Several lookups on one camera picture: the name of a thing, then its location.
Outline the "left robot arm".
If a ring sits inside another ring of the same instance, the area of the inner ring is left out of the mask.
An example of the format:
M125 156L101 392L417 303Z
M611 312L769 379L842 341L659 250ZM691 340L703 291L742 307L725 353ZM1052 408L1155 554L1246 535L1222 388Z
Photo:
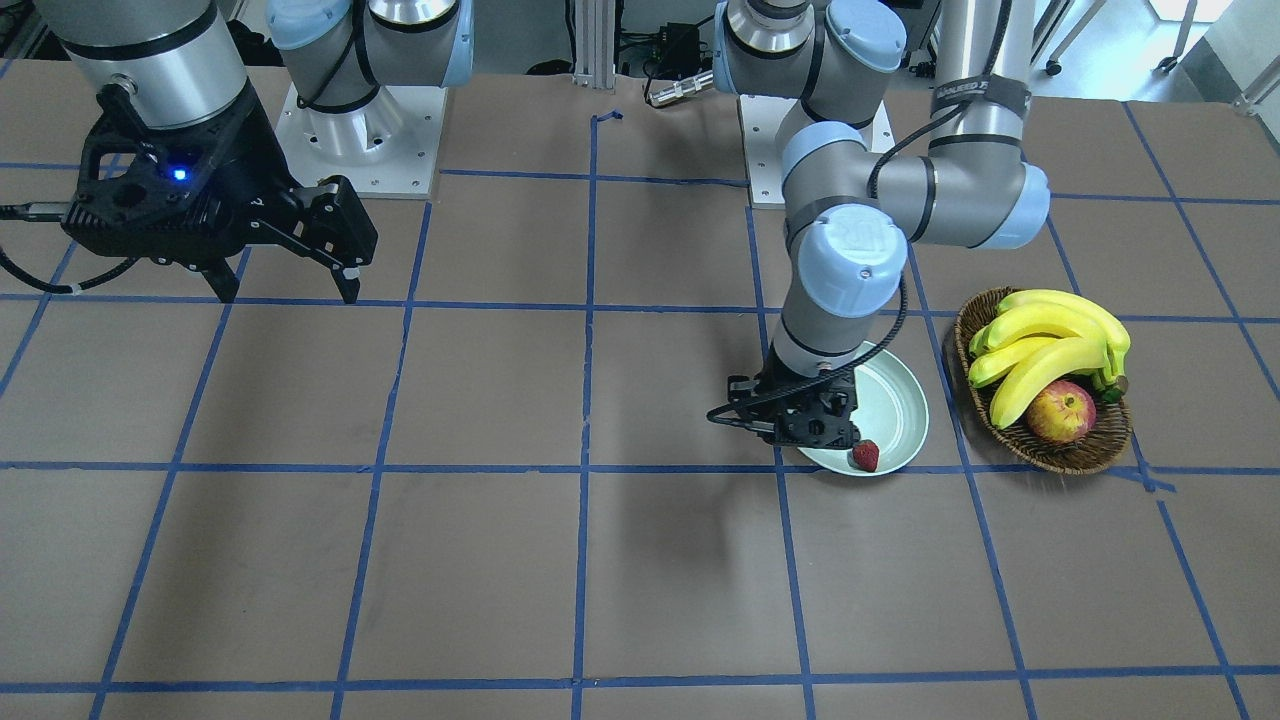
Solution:
M728 379L709 421L773 446L850 448L854 372L876 314L905 304L911 243L1018 249L1050 210L1023 128L1032 1L945 1L928 122L891 149L868 129L906 51L882 1L722 1L714 85L792 99L780 129L790 287L763 368Z

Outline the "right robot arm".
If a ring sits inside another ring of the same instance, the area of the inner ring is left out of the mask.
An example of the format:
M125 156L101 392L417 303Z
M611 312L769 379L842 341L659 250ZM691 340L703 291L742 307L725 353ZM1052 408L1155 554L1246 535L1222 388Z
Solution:
M78 295L147 260L205 278L229 304L229 260L278 246L326 268L346 304L378 232L348 167L412 158L396 87L449 88L474 70L471 1L270 1L270 40L294 86L293 110L326 174L305 184L247 74L215 1L38 1L36 9L96 92L68 202L10 206L56 222L115 261L72 284L3 268L45 293Z

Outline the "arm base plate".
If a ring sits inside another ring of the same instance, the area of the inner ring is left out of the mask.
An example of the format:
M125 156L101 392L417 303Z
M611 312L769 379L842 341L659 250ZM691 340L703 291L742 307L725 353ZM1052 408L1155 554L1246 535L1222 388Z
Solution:
M362 199L429 199L436 178L447 88L381 87L353 111L325 114L297 106L291 86L276 140L292 176L319 186L346 177Z
M785 177L803 158L828 143L852 141L864 152L884 152L893 145L888 113L878 102L870 123L850 129L840 123L810 123L788 97L740 95L739 118L748 168L751 205L785 208Z

